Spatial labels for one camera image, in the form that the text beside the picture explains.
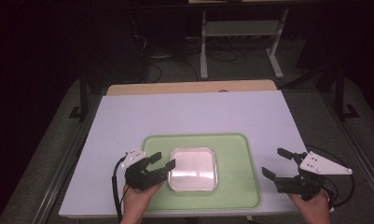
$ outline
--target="green tray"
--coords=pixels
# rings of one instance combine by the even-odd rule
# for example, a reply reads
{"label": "green tray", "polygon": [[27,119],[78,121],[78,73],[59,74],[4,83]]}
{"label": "green tray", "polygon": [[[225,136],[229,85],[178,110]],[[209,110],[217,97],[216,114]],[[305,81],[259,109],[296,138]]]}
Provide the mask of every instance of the green tray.
{"label": "green tray", "polygon": [[167,181],[152,198],[147,211],[240,210],[259,206],[260,191],[247,139],[239,133],[153,135],[144,141],[148,156],[162,159],[148,166],[163,167],[178,147],[209,147],[215,152],[217,187],[213,191],[175,192]]}

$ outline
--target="cable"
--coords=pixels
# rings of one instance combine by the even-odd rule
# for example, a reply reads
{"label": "cable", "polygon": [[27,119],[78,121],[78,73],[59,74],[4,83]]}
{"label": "cable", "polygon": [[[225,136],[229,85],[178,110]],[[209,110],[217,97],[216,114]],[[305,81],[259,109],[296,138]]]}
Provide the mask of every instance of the cable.
{"label": "cable", "polygon": [[229,39],[227,39],[228,41],[228,45],[230,46],[231,50],[229,52],[233,53],[235,55],[234,58],[227,58],[223,55],[221,55],[220,53],[216,53],[214,51],[211,51],[211,50],[207,50],[206,51],[206,55],[209,56],[210,58],[212,58],[213,60],[217,61],[217,62],[220,62],[220,63],[232,63],[232,64],[243,64],[243,63],[246,63],[247,62],[247,54],[250,50],[254,49],[258,44],[260,44],[262,41],[264,40],[264,38],[260,38],[255,44],[254,46],[247,50],[246,52],[242,52],[241,50],[236,50],[233,46],[233,44],[230,42]]}
{"label": "cable", "polygon": [[125,198],[126,192],[128,192],[128,190],[129,190],[130,187],[131,187],[131,186],[128,186],[128,187],[126,188],[125,192],[123,192],[122,198],[120,199],[120,203],[123,202],[123,198]]}
{"label": "cable", "polygon": [[126,194],[126,191],[125,191],[125,193],[122,196],[122,200],[119,200],[118,182],[117,182],[117,170],[118,170],[118,167],[119,167],[120,163],[123,162],[123,161],[125,161],[125,159],[126,159],[126,156],[119,159],[119,161],[115,165],[114,173],[113,173],[113,176],[111,178],[111,180],[112,180],[112,187],[113,187],[114,203],[115,203],[115,207],[117,209],[117,216],[118,216],[118,221],[119,222],[120,222],[120,220],[122,220],[122,211],[121,211],[120,205],[122,203],[123,197]]}
{"label": "cable", "polygon": [[160,80],[160,78],[161,78],[161,76],[162,76],[162,71],[161,71],[161,69],[158,67],[158,66],[156,66],[156,65],[154,65],[154,64],[152,64],[152,63],[149,63],[148,65],[151,65],[151,66],[153,66],[153,67],[155,67],[156,69],[158,69],[159,70],[159,77],[157,78],[157,79],[155,79],[154,81],[151,79],[151,77],[149,76],[149,70],[148,70],[148,79],[149,79],[149,81],[151,82],[151,83],[157,83],[159,80]]}
{"label": "cable", "polygon": [[145,37],[143,37],[142,35],[135,35],[134,37],[138,37],[138,38],[140,38],[140,39],[143,39],[144,44],[143,44],[143,46],[141,47],[141,49],[137,50],[137,53],[138,53],[140,56],[144,56],[144,50],[145,50],[145,47],[146,47],[146,44],[147,44]]}
{"label": "cable", "polygon": [[334,183],[331,179],[327,178],[326,180],[327,180],[328,182],[330,182],[330,183],[332,184],[332,186],[335,188],[336,196],[335,196],[335,198],[334,198],[334,201],[336,201],[336,200],[338,199],[338,196],[339,196],[339,190],[338,190],[338,187],[335,185],[335,183]]}
{"label": "cable", "polygon": [[[335,158],[336,160],[338,160],[341,165],[347,167],[346,163],[344,161],[342,161],[339,157],[335,156],[333,153],[325,150],[325,149],[322,149],[320,147],[315,147],[315,146],[312,146],[312,145],[309,145],[309,144],[305,144],[306,147],[312,147],[312,148],[315,148],[315,149],[318,149],[318,150],[321,150],[323,151],[324,153],[327,153],[328,155],[332,156],[333,158]],[[352,181],[352,189],[350,190],[350,193],[349,195],[346,197],[346,199],[344,199],[342,202],[340,203],[334,203],[333,207],[339,207],[339,206],[342,206],[344,204],[346,204],[348,201],[350,201],[350,199],[352,198],[353,194],[354,194],[354,190],[355,190],[355,181],[354,181],[354,177],[353,175],[350,175],[350,178],[351,178],[351,181]]]}
{"label": "cable", "polygon": [[187,60],[182,60],[180,62],[186,63],[189,67],[191,67],[193,69],[193,72],[195,73],[196,81],[199,81],[199,75],[198,75],[198,72],[196,71],[195,67],[192,64],[190,64],[189,62],[187,62]]}
{"label": "cable", "polygon": [[186,49],[186,53],[189,54],[189,53],[194,53],[194,52],[197,52],[198,50],[200,50],[201,48],[201,38],[199,36],[192,36],[190,37],[189,39],[187,40],[198,40],[198,43],[194,44],[193,46],[188,46],[187,45],[187,49]]}

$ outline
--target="transparent lid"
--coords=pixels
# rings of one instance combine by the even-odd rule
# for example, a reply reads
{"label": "transparent lid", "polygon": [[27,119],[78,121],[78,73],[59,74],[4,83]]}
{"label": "transparent lid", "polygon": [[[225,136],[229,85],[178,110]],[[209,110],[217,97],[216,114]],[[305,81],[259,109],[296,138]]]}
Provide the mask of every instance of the transparent lid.
{"label": "transparent lid", "polygon": [[175,168],[169,172],[174,191],[211,191],[217,185],[215,154],[208,147],[180,147],[172,151]]}

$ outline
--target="robotic hand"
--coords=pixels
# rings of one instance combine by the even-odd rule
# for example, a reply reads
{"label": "robotic hand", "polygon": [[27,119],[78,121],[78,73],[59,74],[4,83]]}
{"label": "robotic hand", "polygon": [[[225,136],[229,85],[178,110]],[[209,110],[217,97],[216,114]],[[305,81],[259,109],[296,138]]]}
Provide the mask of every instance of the robotic hand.
{"label": "robotic hand", "polygon": [[292,153],[278,148],[277,153],[289,160],[294,159],[298,165],[299,175],[294,177],[277,177],[275,173],[262,167],[262,174],[274,182],[279,193],[299,194],[304,201],[310,200],[321,189],[326,190],[329,208],[333,206],[333,192],[325,188],[326,178],[323,175],[351,175],[353,171],[334,163],[313,152]]}
{"label": "robotic hand", "polygon": [[122,219],[120,205],[122,199],[118,197],[118,182],[117,182],[117,169],[120,166],[125,171],[126,184],[133,189],[145,190],[158,183],[167,180],[167,174],[175,168],[175,160],[169,161],[164,167],[154,171],[148,171],[146,167],[151,163],[155,163],[161,159],[161,153],[155,153],[151,157],[147,157],[145,152],[133,147],[132,150],[123,158],[121,158],[114,169],[112,176],[112,187],[115,207],[117,209],[118,221]]}

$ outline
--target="white shelf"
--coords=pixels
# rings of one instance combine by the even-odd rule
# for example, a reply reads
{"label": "white shelf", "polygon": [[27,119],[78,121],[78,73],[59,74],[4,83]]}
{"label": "white shelf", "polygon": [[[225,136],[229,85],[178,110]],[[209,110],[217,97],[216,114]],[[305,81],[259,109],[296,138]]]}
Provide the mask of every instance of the white shelf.
{"label": "white shelf", "polygon": [[279,21],[207,21],[206,36],[275,35]]}

